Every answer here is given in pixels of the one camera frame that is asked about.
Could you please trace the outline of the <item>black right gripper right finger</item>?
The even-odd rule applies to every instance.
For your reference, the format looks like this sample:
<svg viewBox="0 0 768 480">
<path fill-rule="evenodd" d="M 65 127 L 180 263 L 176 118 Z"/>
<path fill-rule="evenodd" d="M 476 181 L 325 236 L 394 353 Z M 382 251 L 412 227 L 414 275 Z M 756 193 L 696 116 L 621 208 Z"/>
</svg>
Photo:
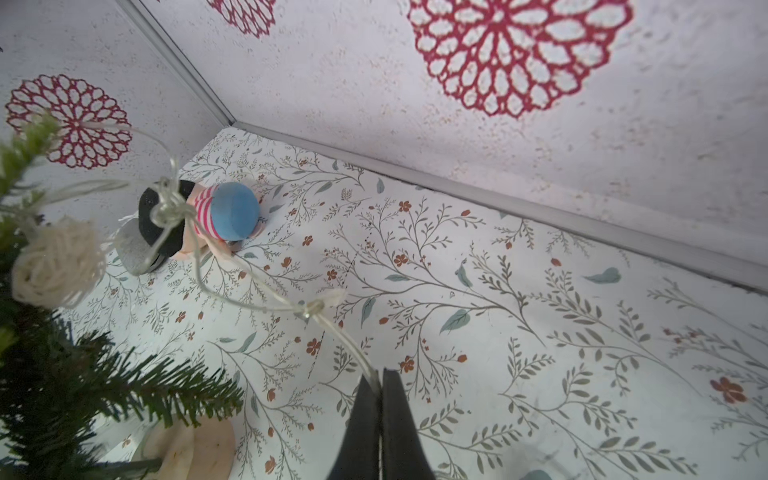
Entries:
<svg viewBox="0 0 768 480">
<path fill-rule="evenodd" d="M 381 413 L 382 478 L 435 480 L 397 371 L 383 371 Z"/>
</svg>

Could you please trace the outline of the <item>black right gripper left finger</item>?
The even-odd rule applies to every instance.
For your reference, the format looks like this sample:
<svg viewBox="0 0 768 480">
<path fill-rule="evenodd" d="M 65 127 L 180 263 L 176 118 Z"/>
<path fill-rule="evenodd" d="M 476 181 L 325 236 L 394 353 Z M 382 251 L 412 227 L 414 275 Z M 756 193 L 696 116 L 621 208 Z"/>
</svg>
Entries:
<svg viewBox="0 0 768 480">
<path fill-rule="evenodd" d="M 365 378 L 360 380 L 340 450 L 328 480 L 379 478 L 381 400 Z"/>
</svg>

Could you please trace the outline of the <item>string lights with rattan balls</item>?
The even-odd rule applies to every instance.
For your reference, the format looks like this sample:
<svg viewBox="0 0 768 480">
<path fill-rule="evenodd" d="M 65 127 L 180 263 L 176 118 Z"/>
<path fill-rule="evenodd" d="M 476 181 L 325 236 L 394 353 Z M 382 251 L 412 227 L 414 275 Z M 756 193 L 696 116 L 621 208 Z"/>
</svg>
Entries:
<svg viewBox="0 0 768 480">
<path fill-rule="evenodd" d="M 59 140 L 59 123 L 51 116 L 39 116 L 1 144 L 1 195 L 14 196 L 18 203 L 1 204 L 1 214 L 9 219 L 12 230 L 26 240 L 11 268 L 11 292 L 14 299 L 49 310 L 73 308 L 101 280 L 106 269 L 106 252 L 96 229 L 88 222 L 64 218 L 53 225 L 37 221 L 40 211 L 60 202 L 87 195 L 125 189 L 126 180 L 88 180 L 48 192 L 38 192 L 21 183 L 26 171 L 46 156 Z M 200 291 L 217 301 L 241 309 L 263 313 L 292 313 L 307 322 L 315 322 L 334 336 L 357 361 L 362 377 L 375 396 L 383 390 L 377 370 L 359 345 L 331 321 L 326 312 L 345 297 L 341 289 L 329 291 L 305 304 L 289 300 L 262 280 L 243 259 L 229 254 L 227 260 L 244 271 L 262 291 L 273 298 L 272 304 L 252 305 L 226 297 L 210 289 L 202 279 L 201 250 L 193 247 L 193 271 Z"/>
</svg>

